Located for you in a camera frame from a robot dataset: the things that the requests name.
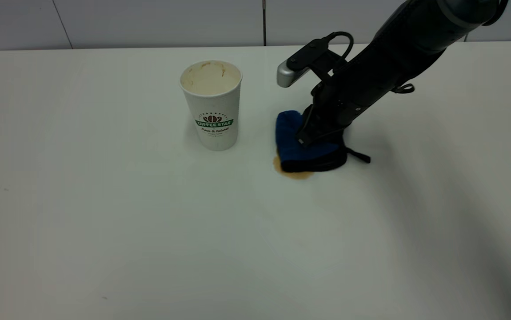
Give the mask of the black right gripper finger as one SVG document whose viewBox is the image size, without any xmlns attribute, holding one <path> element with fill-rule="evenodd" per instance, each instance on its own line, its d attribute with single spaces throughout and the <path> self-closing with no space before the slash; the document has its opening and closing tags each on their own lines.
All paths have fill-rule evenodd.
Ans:
<svg viewBox="0 0 511 320">
<path fill-rule="evenodd" d="M 325 136 L 325 142 L 331 144 L 345 144 L 344 134 L 347 131 L 349 126 L 345 127 L 328 127 L 328 134 Z"/>
<path fill-rule="evenodd" d="M 297 131 L 297 140 L 303 147 L 314 144 L 326 134 L 327 127 L 320 115 L 315 111 L 315 105 L 309 105 L 302 114 L 302 123 Z"/>
</svg>

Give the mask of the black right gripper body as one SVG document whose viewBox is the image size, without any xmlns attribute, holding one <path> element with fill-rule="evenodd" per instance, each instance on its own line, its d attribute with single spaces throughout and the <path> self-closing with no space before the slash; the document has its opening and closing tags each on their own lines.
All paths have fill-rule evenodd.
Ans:
<svg viewBox="0 0 511 320">
<path fill-rule="evenodd" d="M 389 67 L 355 66 L 328 84 L 320 82 L 312 90 L 311 124 L 344 128 L 388 91 Z"/>
</svg>

